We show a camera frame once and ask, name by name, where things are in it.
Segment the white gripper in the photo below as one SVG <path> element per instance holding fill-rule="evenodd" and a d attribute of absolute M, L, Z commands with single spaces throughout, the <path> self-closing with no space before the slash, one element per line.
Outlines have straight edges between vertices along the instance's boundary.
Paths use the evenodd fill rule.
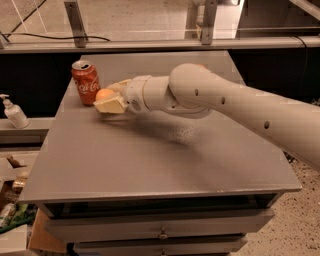
<path fill-rule="evenodd" d="M 128 109 L 133 113 L 147 113 L 143 90 L 150 75 L 138 76 L 133 79 L 125 79 L 107 86 L 113 94 L 106 98 L 95 101 L 95 108 L 101 113 L 122 114 Z"/>

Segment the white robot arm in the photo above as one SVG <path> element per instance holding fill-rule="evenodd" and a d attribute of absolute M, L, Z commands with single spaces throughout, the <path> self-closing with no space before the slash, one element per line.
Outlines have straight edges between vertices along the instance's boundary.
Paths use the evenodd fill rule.
<path fill-rule="evenodd" d="M 320 107 L 231 82 L 198 64 L 167 76 L 114 83 L 94 102 L 101 113 L 163 111 L 202 118 L 218 111 L 315 170 L 320 169 Z"/>

